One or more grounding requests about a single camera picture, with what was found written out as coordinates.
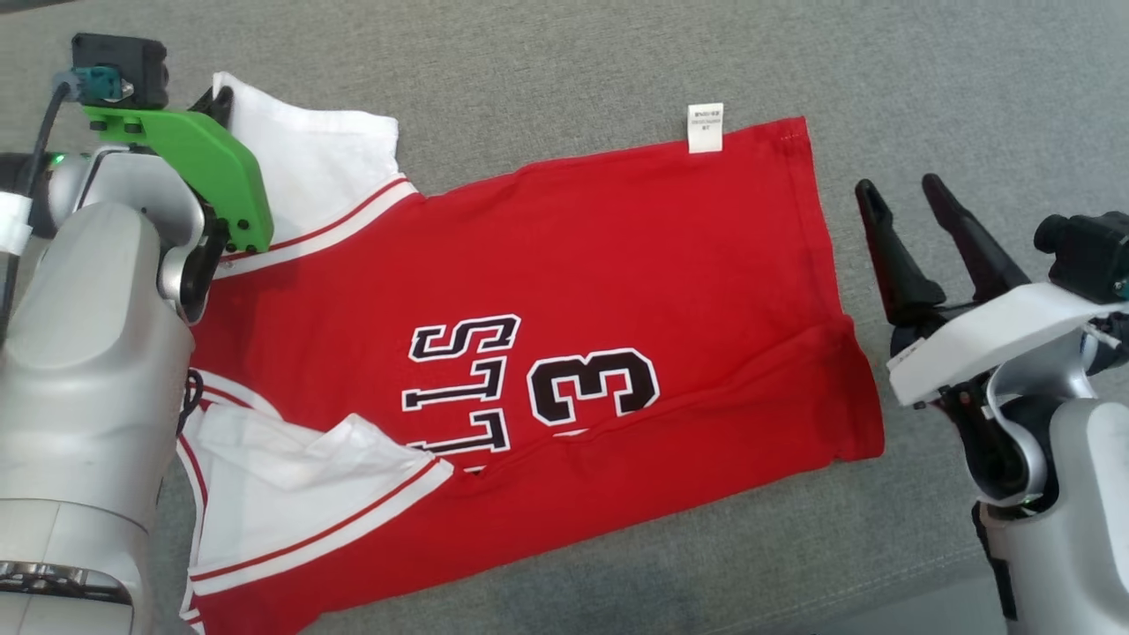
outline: red stripe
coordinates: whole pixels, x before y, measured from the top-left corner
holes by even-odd
[[[301,243],[304,241],[308,241],[310,238],[316,238],[317,236],[321,236],[322,234],[329,232],[330,229],[333,229],[334,227],[340,226],[342,223],[344,223],[345,220],[349,220],[353,216],[357,216],[358,214],[360,214],[360,210],[362,210],[366,207],[368,207],[373,201],[375,201],[377,198],[379,198],[380,194],[387,192],[388,190],[391,190],[392,188],[395,188],[396,185],[399,185],[401,183],[405,183],[406,181],[408,181],[408,179],[401,176],[400,179],[396,179],[392,183],[388,183],[387,185],[385,185],[385,186],[380,188],[379,190],[377,190],[376,193],[374,193],[371,197],[365,199],[365,201],[361,202],[359,206],[357,206],[352,211],[350,211],[349,214],[347,214],[347,215],[342,216],[341,218],[334,220],[333,223],[326,225],[325,227],[322,227],[321,229],[315,229],[314,232],[312,232],[309,234],[306,234],[305,236],[298,236],[297,238],[290,238],[289,241],[283,241],[283,242],[281,242],[281,243],[279,243],[277,245],[271,245],[271,249],[272,250],[277,250],[277,249],[288,247],[288,246]],[[247,253],[247,252],[240,252],[240,253],[231,254],[231,255],[228,255],[228,256],[224,256],[220,260],[224,261],[224,262],[230,262],[233,260],[242,260],[244,258],[248,258],[248,256],[252,256],[252,255],[256,255],[256,254]]]
[[[247,403],[246,401],[239,399],[238,397],[236,397],[236,395],[234,395],[234,394],[231,394],[229,392],[224,392],[222,390],[211,388],[209,385],[204,385],[204,395],[201,398],[201,401],[207,401],[209,403],[216,403],[216,400],[208,399],[208,393],[209,392],[212,395],[215,395],[215,397],[222,397],[224,399],[227,399],[228,401],[230,401],[235,406],[242,406],[244,408],[251,408],[250,403]]]
[[[208,573],[201,573],[199,575],[193,575],[193,576],[190,576],[190,577],[192,579],[193,582],[200,582],[202,580],[209,580],[209,579],[212,579],[212,577],[217,577],[217,576],[220,576],[220,575],[225,575],[225,574],[231,573],[234,571],[239,571],[242,568],[247,568],[250,566],[254,566],[254,565],[257,565],[260,563],[264,563],[266,560],[272,560],[272,559],[278,558],[280,556],[285,556],[287,554],[290,554],[292,551],[297,551],[298,549],[301,549],[303,547],[305,547],[307,545],[310,545],[313,542],[317,542],[318,540],[325,538],[326,536],[329,536],[329,534],[331,534],[331,533],[333,533],[333,532],[335,532],[335,531],[344,528],[345,525],[348,525],[348,524],[357,521],[357,519],[359,519],[359,517],[364,516],[365,514],[371,512],[373,510],[379,507],[380,505],[383,505],[384,503],[386,503],[390,498],[392,498],[396,494],[400,494],[405,487],[408,487],[409,485],[411,485],[411,484],[415,482],[417,480],[419,480],[420,478],[422,478],[423,475],[426,475],[427,472],[431,471],[431,469],[435,468],[435,466],[438,464],[438,463],[439,463],[439,459],[432,458],[431,461],[422,470],[415,472],[414,475],[412,475],[412,477],[410,479],[408,479],[404,482],[401,482],[400,485],[397,485],[395,489],[393,489],[392,492],[385,494],[384,496],[382,496],[379,499],[377,499],[371,505],[365,507],[364,510],[357,512],[356,514],[349,516],[348,519],[339,522],[338,524],[331,527],[330,529],[326,529],[325,531],[318,533],[317,536],[314,536],[312,538],[307,538],[306,540],[303,540],[301,542],[298,542],[296,545],[287,547],[286,549],[279,549],[278,551],[274,551],[272,554],[266,554],[265,556],[260,556],[257,558],[247,560],[245,563],[239,563],[237,565],[231,565],[229,567],[224,567],[224,568],[219,568],[219,569],[216,569],[216,571],[210,571]]]
[[[203,472],[200,471],[200,463],[196,462],[196,455],[192,453],[189,442],[182,437],[180,443],[181,447],[184,449],[184,454],[189,458],[189,463],[192,466],[192,473],[195,476],[196,485],[200,487],[200,514],[203,515],[204,508],[208,507],[208,487],[204,486]]]

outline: white label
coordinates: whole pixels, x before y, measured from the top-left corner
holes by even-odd
[[[909,357],[914,350],[921,348],[922,343],[925,343],[925,338],[918,338],[918,340],[916,342],[907,346],[904,349],[902,349],[901,353],[899,353],[898,355],[895,355],[893,359],[891,359],[890,362],[886,362],[886,368],[890,369],[890,371],[893,371],[894,368],[896,368],[898,365],[901,364],[902,362],[904,362],[905,358]]]
[[[721,151],[724,104],[692,104],[686,108],[686,138],[690,154]]]

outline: white tape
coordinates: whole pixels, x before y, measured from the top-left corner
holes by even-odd
[[[32,235],[27,216],[32,212],[32,199],[0,192],[0,251],[20,255]]]

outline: white sleeve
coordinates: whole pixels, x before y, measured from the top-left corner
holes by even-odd
[[[320,433],[212,405],[181,437],[202,522],[189,567],[203,595],[312,562],[406,511],[453,473],[350,415]]]
[[[213,94],[234,92],[228,129],[259,160],[278,244],[332,224],[399,173],[395,119],[359,111],[307,111],[227,72]]]

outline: clothing tag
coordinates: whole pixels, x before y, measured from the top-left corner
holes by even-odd
[[[721,150],[721,113],[725,104],[691,104],[686,108],[690,154]]]

